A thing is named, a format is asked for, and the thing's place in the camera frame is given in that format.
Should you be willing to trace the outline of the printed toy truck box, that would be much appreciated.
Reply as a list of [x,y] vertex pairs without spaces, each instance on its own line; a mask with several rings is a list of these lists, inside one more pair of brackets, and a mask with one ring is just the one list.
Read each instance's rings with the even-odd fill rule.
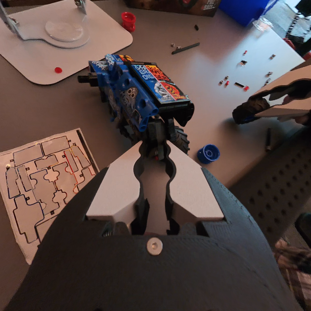
[[221,0],[124,0],[129,8],[213,17]]

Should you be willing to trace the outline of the grey desk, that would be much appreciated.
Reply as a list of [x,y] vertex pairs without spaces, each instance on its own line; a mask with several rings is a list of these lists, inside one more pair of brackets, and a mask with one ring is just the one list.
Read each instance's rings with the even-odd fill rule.
[[[248,134],[252,143],[247,143],[229,122],[233,108],[262,88],[267,71],[282,76],[300,57],[292,58],[279,37],[275,42],[269,34],[247,35],[219,11],[207,19],[132,12],[133,41],[118,54],[157,63],[194,103],[186,125],[189,157],[202,167],[224,220],[187,223],[179,234],[167,234],[165,159],[147,160],[160,167],[151,177],[143,160],[140,179],[150,204],[143,235],[133,235],[123,222],[88,219],[109,165],[125,150],[108,121],[107,104],[98,88],[79,84],[77,75],[50,86],[34,84],[1,58],[1,151],[81,127],[100,166],[56,217],[27,274],[26,263],[14,268],[23,271],[24,280],[5,310],[299,310],[265,235],[226,186],[263,155],[266,133],[263,127]],[[197,42],[200,46],[171,54]],[[241,60],[246,66],[238,65]],[[220,157],[203,164],[197,152],[207,144],[215,145]]]

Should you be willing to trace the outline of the toy brick monster truck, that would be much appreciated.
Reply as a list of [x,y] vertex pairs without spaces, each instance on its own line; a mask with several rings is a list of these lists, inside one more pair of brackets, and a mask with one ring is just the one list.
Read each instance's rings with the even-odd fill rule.
[[188,155],[190,142],[184,127],[193,116],[194,104],[157,63],[107,54],[101,61],[89,61],[88,74],[77,80],[98,87],[111,121],[116,121],[132,146],[145,143],[145,156],[163,160],[166,141]]

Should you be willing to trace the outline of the red toy wheel rim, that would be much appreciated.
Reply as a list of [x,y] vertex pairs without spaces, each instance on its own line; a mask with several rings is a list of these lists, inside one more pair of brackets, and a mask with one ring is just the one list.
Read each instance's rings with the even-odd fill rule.
[[122,27],[126,29],[128,32],[133,33],[136,29],[136,16],[130,12],[123,12],[121,14],[122,18]]

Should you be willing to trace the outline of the long black axle rod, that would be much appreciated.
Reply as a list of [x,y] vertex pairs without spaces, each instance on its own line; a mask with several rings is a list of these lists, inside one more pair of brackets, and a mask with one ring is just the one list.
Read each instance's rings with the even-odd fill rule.
[[188,46],[185,46],[185,47],[182,47],[181,49],[175,49],[174,51],[172,51],[172,55],[175,55],[177,53],[180,53],[180,52],[184,52],[184,51],[187,51],[189,49],[192,49],[192,48],[195,48],[197,46],[200,46],[200,42],[197,42],[197,43],[194,43],[192,45],[188,45]]

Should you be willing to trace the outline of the blue storage bin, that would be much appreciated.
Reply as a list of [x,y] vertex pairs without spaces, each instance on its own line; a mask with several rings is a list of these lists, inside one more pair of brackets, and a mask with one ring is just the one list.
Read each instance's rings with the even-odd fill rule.
[[277,0],[222,0],[219,9],[246,27],[267,13],[277,2]]

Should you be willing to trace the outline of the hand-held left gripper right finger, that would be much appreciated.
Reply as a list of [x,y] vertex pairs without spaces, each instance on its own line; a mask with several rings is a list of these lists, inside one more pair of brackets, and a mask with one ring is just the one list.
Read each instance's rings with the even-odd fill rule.
[[165,141],[166,185],[165,213],[168,235],[179,234],[187,223],[224,220],[221,207],[204,175],[202,167],[172,142]]

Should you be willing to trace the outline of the clear plastic bag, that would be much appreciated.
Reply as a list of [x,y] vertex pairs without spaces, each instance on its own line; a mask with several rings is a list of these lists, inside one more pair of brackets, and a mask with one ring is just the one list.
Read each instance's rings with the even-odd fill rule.
[[264,17],[252,22],[253,26],[261,32],[264,32],[273,27],[273,24]]

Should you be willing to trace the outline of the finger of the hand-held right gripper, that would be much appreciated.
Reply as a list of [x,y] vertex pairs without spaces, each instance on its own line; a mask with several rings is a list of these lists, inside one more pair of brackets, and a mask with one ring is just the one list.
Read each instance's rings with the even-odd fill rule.
[[248,101],[269,98],[275,101],[285,96],[293,100],[306,100],[310,102],[311,65],[302,64],[285,73],[276,80],[262,87],[251,95]]
[[294,99],[287,104],[274,105],[256,113],[258,118],[290,118],[307,115],[311,111],[311,98]]

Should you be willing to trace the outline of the white sticker sheet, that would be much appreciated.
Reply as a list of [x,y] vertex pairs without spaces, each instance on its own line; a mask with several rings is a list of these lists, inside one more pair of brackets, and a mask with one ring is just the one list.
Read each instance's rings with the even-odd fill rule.
[[1,152],[0,169],[10,225],[31,265],[58,214],[99,169],[80,128]]

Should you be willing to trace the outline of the white base metal stand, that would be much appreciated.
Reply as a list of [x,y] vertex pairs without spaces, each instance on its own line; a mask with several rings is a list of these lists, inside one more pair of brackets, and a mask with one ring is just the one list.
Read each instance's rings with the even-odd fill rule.
[[40,85],[57,83],[133,41],[92,1],[59,1],[10,15],[1,1],[1,19],[1,56]]

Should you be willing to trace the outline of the black toy wheel blue rim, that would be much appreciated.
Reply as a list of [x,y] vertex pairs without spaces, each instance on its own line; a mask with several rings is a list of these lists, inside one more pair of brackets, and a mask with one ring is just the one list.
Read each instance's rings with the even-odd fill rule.
[[270,104],[264,98],[249,99],[233,110],[232,117],[237,125],[243,125],[260,119],[255,115],[269,108]]

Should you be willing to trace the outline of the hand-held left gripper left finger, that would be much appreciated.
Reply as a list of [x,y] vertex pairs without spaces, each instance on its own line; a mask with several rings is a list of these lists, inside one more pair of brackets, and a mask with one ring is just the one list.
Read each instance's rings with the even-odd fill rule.
[[140,179],[144,171],[141,146],[142,141],[136,143],[109,165],[86,213],[88,219],[123,222],[133,235],[145,233],[150,204]]

